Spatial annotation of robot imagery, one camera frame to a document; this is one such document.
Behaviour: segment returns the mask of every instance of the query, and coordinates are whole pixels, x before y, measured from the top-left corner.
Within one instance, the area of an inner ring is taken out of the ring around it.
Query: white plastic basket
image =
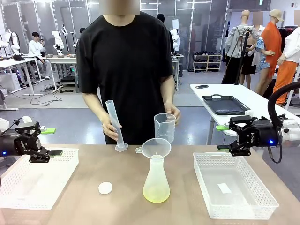
[[[0,208],[51,210],[66,183],[77,167],[78,149],[63,150],[49,163],[30,163],[29,156],[21,158],[17,165],[1,180]]]
[[[224,152],[193,155],[210,218],[268,220],[279,207],[244,157]]]

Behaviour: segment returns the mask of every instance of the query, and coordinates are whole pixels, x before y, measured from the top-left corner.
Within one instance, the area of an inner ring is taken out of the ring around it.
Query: funnel handle
[[[142,152],[142,147],[136,148],[136,149],[135,149],[135,152],[136,152],[136,153],[141,153],[141,152]]]

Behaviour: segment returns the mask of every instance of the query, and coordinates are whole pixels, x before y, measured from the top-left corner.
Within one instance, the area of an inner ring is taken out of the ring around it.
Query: orange cloth
[[[297,63],[292,61],[284,61],[280,65],[273,93],[278,89],[290,84],[293,81],[297,65]],[[285,102],[286,95],[287,93],[280,96],[276,104],[283,104]]]
[[[282,55],[281,52],[282,38],[277,26],[274,25],[272,22],[268,23],[267,27],[262,32],[261,37],[263,38],[267,51],[272,50],[275,52],[274,56],[267,55],[267,62],[270,63],[268,77],[272,77],[275,73],[277,61],[279,57]]]

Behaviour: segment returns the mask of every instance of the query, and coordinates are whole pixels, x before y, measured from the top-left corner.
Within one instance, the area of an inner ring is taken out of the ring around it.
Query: black tray
[[[202,96],[205,103],[217,115],[245,115],[245,111],[250,110],[247,106],[241,103],[233,96]]]

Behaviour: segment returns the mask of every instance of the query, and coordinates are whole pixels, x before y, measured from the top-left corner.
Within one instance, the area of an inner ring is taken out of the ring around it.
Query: brown table
[[[267,164],[252,152],[246,157],[280,207],[269,221],[210,219],[193,166],[193,152],[215,146],[173,146],[165,159],[171,195],[160,204],[143,197],[150,161],[135,147],[119,153],[114,146],[48,145],[79,148],[79,165],[52,210],[0,209],[0,225],[298,225],[300,202]],[[112,183],[100,195],[98,186]]]

